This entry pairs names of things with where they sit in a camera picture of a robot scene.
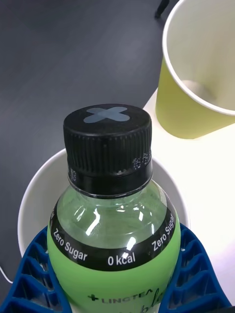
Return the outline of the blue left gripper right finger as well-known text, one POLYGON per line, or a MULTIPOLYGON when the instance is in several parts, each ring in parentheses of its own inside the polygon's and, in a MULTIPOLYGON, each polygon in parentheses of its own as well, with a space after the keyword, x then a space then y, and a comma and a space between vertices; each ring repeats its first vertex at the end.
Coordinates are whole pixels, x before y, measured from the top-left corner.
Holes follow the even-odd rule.
POLYGON ((181 250, 159 312, 232 313, 202 243, 186 226, 180 228, 181 250))

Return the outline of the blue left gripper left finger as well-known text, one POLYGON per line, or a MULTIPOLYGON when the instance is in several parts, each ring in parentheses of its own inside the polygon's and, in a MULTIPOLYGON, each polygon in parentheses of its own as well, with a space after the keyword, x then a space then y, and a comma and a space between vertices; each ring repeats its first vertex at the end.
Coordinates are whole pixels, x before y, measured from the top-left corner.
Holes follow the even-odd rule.
POLYGON ((29 244, 2 313, 71 313, 72 309, 52 269, 47 251, 47 227, 29 244))

